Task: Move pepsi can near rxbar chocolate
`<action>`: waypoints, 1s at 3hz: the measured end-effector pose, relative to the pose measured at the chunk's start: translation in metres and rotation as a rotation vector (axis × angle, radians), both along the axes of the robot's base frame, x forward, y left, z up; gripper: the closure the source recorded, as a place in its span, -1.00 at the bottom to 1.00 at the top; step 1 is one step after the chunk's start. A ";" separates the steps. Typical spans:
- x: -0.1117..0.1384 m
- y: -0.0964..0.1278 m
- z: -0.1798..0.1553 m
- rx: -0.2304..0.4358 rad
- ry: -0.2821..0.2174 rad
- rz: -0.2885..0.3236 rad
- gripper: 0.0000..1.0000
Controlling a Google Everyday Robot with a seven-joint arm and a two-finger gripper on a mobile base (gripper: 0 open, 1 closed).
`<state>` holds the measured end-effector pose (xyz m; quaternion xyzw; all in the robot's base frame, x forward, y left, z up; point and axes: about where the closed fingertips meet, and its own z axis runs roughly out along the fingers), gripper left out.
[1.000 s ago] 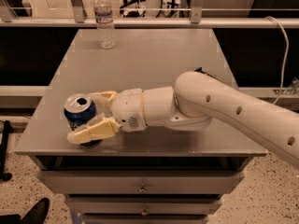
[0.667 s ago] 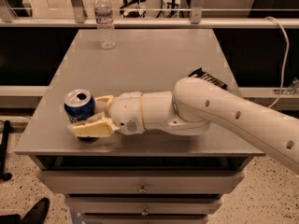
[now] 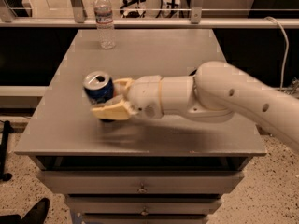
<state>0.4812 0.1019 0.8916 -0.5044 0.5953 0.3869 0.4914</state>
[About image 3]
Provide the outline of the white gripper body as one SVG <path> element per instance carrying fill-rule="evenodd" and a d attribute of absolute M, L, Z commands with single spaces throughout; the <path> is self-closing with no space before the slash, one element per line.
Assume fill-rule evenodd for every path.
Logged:
<path fill-rule="evenodd" d="M 141 119 L 159 119 L 161 108 L 161 76 L 141 77 L 130 86 L 127 98 Z"/>

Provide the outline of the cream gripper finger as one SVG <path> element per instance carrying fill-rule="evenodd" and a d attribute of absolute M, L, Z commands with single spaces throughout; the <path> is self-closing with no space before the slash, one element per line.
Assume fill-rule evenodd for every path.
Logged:
<path fill-rule="evenodd" d="M 128 120 L 137 114 L 131 103 L 122 95 L 115 96 L 105 103 L 92 105 L 91 111 L 96 118 L 109 120 Z"/>
<path fill-rule="evenodd" d="M 113 81 L 114 95 L 126 96 L 135 81 L 132 78 L 120 78 Z"/>

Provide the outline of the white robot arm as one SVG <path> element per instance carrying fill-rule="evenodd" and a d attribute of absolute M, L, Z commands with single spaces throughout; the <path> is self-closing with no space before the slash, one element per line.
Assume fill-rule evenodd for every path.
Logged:
<path fill-rule="evenodd" d="M 203 63 L 193 76 L 121 78 L 112 84 L 112 97 L 91 106 L 98 119 L 179 115 L 224 122 L 238 113 L 299 151 L 299 100 L 228 63 Z"/>

